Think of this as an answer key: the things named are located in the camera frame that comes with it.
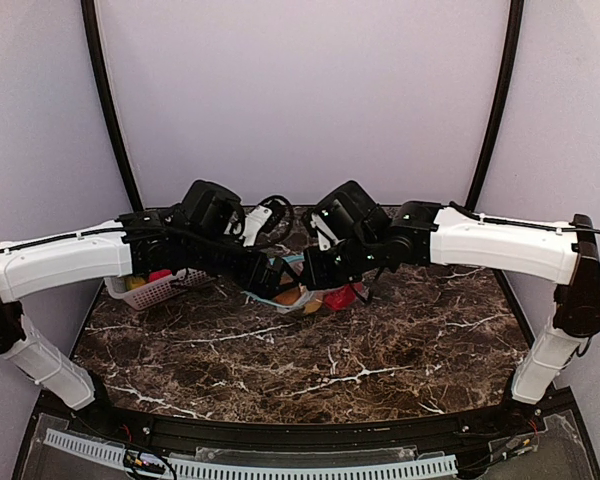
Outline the black frame post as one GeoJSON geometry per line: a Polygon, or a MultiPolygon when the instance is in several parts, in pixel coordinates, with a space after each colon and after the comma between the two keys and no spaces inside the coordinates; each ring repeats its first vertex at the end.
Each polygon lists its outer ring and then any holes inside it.
{"type": "Polygon", "coordinates": [[[94,0],[82,0],[80,7],[92,74],[116,167],[132,210],[140,211],[144,209],[144,205],[132,172],[131,162],[116,111],[99,28],[96,2],[94,0]]]}
{"type": "Polygon", "coordinates": [[[474,210],[478,205],[491,165],[513,77],[523,12],[523,0],[509,2],[508,19],[492,105],[471,185],[464,203],[469,210],[474,210]]]}

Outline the black frame post left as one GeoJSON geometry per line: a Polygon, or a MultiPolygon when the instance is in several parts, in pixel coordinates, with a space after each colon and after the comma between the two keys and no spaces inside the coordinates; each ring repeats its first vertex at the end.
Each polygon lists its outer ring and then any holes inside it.
{"type": "Polygon", "coordinates": [[[144,205],[132,172],[131,162],[116,111],[99,28],[96,2],[94,0],[82,0],[80,7],[92,74],[116,167],[132,210],[140,211],[144,209],[144,205]]]}

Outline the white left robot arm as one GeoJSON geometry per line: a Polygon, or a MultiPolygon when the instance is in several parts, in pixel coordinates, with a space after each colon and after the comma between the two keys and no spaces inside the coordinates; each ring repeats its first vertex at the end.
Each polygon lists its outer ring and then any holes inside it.
{"type": "Polygon", "coordinates": [[[0,241],[0,358],[80,413],[103,409],[101,380],[67,356],[87,305],[86,287],[111,277],[201,270],[242,288],[270,292],[265,245],[272,208],[248,214],[187,215],[176,206],[121,215],[99,225],[37,239],[0,241]]]}

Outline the white plastic mesh basket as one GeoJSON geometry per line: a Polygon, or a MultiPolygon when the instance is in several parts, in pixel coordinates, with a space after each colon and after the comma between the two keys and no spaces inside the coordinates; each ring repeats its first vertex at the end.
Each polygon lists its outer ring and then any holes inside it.
{"type": "Polygon", "coordinates": [[[202,271],[184,269],[175,274],[161,270],[148,277],[105,277],[104,284],[112,298],[135,310],[144,310],[211,280],[212,277],[202,271]]]}

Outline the red toy bell pepper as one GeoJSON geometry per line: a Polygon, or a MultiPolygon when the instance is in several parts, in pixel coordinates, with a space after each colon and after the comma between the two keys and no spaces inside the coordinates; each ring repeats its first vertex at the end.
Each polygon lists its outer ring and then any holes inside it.
{"type": "Polygon", "coordinates": [[[333,311],[346,310],[358,300],[358,296],[363,291],[364,287],[361,283],[343,286],[327,293],[323,298],[323,304],[333,311]]]}

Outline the black frame post right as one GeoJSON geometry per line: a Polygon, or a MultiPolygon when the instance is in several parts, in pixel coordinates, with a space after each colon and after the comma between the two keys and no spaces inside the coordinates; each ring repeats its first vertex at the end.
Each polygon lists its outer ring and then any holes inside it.
{"type": "Polygon", "coordinates": [[[523,0],[509,2],[508,19],[492,105],[471,185],[464,203],[469,210],[474,210],[478,205],[491,165],[513,77],[523,12],[523,0]]]}

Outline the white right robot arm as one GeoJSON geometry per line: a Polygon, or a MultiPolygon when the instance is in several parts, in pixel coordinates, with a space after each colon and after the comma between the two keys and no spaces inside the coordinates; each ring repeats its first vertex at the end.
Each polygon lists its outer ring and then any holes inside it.
{"type": "Polygon", "coordinates": [[[555,310],[517,367],[513,400],[536,404],[576,350],[600,332],[600,259],[590,219],[528,222],[410,201],[395,217],[339,200],[311,214],[319,244],[304,253],[300,281],[327,290],[368,271],[403,265],[465,265],[535,276],[555,284],[555,310]]]}

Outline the clear zip bag blue zipper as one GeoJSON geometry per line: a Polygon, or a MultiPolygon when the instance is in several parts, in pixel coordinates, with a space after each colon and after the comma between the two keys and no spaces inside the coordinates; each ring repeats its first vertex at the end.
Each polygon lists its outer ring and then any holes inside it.
{"type": "Polygon", "coordinates": [[[317,312],[321,307],[333,311],[346,310],[358,300],[357,294],[365,296],[367,288],[361,282],[330,290],[309,290],[304,284],[298,284],[273,299],[279,313],[317,312]]]}

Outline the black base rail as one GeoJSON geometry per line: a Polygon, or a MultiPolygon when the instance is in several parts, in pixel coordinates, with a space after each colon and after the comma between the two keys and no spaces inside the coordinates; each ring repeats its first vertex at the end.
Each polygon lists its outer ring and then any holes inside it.
{"type": "Polygon", "coordinates": [[[232,423],[148,414],[115,408],[128,427],[120,439],[160,453],[193,453],[198,447],[273,452],[335,452],[414,445],[420,452],[451,453],[483,449],[496,433],[502,411],[498,406],[385,422],[349,424],[232,423]]]}

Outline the brown toy potato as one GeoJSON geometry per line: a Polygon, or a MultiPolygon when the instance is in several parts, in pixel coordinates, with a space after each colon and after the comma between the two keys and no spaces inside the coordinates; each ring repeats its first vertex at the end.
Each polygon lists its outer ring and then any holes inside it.
{"type": "Polygon", "coordinates": [[[282,306],[292,306],[301,298],[301,296],[301,288],[295,286],[274,297],[273,301],[282,306]]]}

